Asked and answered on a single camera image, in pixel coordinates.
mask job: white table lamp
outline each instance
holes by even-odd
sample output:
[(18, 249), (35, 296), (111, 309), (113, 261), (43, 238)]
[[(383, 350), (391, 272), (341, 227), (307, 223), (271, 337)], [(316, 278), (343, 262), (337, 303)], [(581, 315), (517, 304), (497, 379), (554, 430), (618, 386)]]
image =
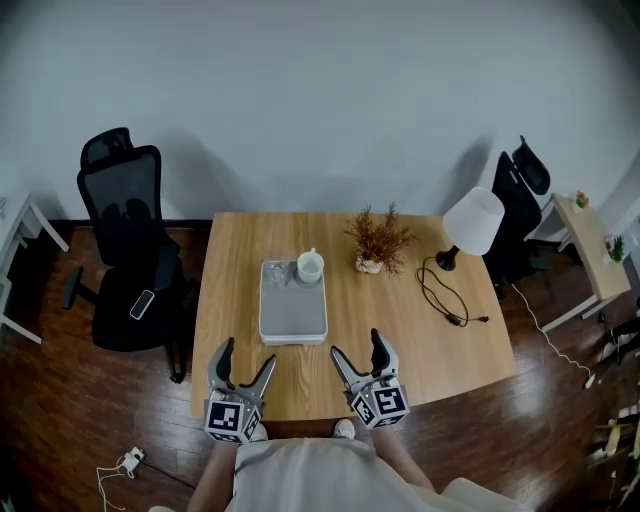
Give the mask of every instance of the white table lamp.
[(440, 268), (456, 268), (458, 251), (474, 256), (486, 254), (498, 232), (502, 217), (504, 205), (495, 194), (482, 187), (472, 188), (444, 214), (444, 230), (453, 242), (453, 247), (436, 256)]

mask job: gray tray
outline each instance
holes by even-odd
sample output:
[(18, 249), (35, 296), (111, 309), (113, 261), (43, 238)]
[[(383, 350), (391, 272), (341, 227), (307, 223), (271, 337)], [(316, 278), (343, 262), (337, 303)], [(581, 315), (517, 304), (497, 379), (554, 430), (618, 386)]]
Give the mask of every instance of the gray tray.
[(299, 281), (295, 260), (265, 261), (260, 271), (260, 337), (265, 345), (318, 345), (327, 337), (324, 274)]

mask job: power strip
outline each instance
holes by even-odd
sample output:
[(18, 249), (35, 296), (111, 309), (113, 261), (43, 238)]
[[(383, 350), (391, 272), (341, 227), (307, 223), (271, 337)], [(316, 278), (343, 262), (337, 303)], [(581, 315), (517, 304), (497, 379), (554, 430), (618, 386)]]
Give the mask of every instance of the power strip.
[(144, 457), (144, 452), (137, 446), (134, 446), (129, 453), (125, 453), (122, 465), (126, 468), (129, 478), (135, 478), (134, 471), (140, 465)]

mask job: small potted plant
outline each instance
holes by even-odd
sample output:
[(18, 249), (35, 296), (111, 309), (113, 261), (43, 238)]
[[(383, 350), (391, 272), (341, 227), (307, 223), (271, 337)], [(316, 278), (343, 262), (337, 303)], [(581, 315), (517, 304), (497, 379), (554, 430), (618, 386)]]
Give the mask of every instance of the small potted plant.
[(356, 239), (356, 269), (359, 272), (377, 274), (383, 268), (389, 274), (399, 274), (403, 262), (400, 250), (418, 240), (409, 226), (398, 226), (395, 203), (389, 205), (384, 220), (376, 223), (371, 206), (354, 215), (345, 233)]
[(576, 192), (576, 200), (571, 204), (573, 211), (576, 213), (581, 213), (583, 210), (586, 210), (589, 206), (589, 198), (584, 192), (578, 190)]
[(607, 254), (604, 256), (605, 262), (622, 263), (624, 259), (624, 239), (622, 236), (608, 235), (604, 239), (604, 245), (607, 247)]

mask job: lamp shade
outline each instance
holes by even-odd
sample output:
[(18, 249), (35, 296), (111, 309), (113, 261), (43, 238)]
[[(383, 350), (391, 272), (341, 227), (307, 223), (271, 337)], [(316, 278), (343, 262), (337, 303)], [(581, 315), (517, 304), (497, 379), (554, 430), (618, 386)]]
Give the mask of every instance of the lamp shade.
[(444, 214), (444, 230), (453, 245), (474, 256), (491, 248), (504, 217), (504, 205), (486, 188), (474, 187)]

